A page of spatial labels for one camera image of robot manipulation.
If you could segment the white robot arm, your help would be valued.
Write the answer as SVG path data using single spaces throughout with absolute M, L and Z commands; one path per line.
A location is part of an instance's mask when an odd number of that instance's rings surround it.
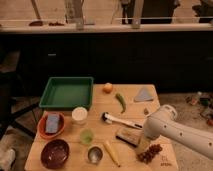
M 177 123 L 177 116 L 171 105 L 162 105 L 149 114 L 143 123 L 136 153 L 145 152 L 152 141 L 164 136 L 213 160 L 213 133 Z

